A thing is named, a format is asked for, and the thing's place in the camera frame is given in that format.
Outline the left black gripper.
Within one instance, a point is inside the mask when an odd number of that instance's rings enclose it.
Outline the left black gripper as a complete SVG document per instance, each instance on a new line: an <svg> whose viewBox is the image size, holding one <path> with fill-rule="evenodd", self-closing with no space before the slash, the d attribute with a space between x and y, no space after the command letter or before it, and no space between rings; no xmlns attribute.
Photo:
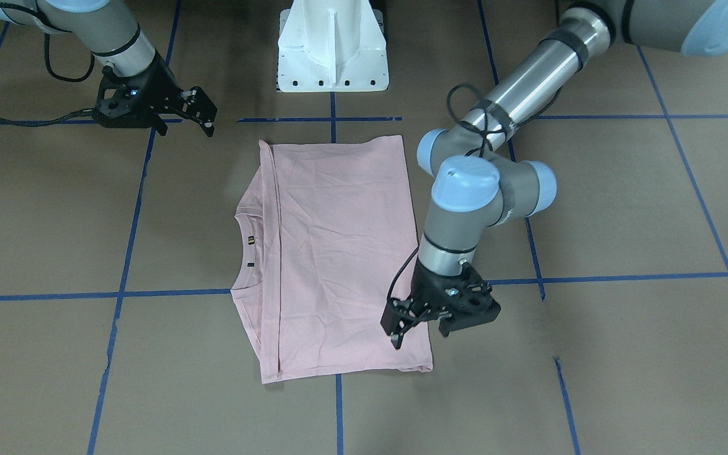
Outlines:
<svg viewBox="0 0 728 455"><path fill-rule="evenodd" d="M417 262L408 297L400 300L388 292L380 325L395 349L401 349L410 329L424 322L438 322L440 334L448 337L497 319L502 307L492 292L492 285L468 261L456 276L440 276Z"/></svg>

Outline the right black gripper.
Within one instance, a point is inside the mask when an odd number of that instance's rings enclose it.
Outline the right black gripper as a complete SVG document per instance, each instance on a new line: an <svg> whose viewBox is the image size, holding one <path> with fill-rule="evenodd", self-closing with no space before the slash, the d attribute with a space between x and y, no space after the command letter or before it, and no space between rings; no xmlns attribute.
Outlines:
<svg viewBox="0 0 728 455"><path fill-rule="evenodd" d="M165 137L168 126L161 114L196 122L208 138L214 137L215 104L202 87L179 87L158 52L137 75L118 76L110 64L104 66L93 120L105 128L153 128Z"/></svg>

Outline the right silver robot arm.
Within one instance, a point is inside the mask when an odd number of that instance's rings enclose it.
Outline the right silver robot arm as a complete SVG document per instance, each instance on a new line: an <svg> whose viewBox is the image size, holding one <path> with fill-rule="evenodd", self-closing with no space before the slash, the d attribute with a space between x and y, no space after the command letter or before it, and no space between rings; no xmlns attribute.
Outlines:
<svg viewBox="0 0 728 455"><path fill-rule="evenodd" d="M0 1L0 20L32 24L46 38L70 33L103 67L97 99L55 119L92 118L105 128L153 129L167 133L165 115L199 124L214 134L217 108L201 87L179 86L166 60L122 1Z"/></svg>

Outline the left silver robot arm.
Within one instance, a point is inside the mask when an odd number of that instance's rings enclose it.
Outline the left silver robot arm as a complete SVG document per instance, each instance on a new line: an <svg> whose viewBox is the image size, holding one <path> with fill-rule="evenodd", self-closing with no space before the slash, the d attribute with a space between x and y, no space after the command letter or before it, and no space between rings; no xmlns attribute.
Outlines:
<svg viewBox="0 0 728 455"><path fill-rule="evenodd" d="M450 129L430 130L417 162L433 176L421 241L411 253L411 288L388 296L380 320L393 348L427 322L439 331L487 324L501 306L473 266L483 232L552 205L557 178L538 161L498 153L557 100L570 78L618 41L685 56L728 52L728 1L579 1L515 70Z"/></svg>

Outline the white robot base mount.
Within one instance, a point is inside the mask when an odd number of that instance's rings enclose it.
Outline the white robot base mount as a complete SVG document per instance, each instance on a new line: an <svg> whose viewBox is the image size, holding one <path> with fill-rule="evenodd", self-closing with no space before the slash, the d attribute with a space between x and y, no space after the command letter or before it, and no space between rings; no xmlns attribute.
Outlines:
<svg viewBox="0 0 728 455"><path fill-rule="evenodd" d="M390 84L384 1L294 1L279 15L277 89L381 92Z"/></svg>

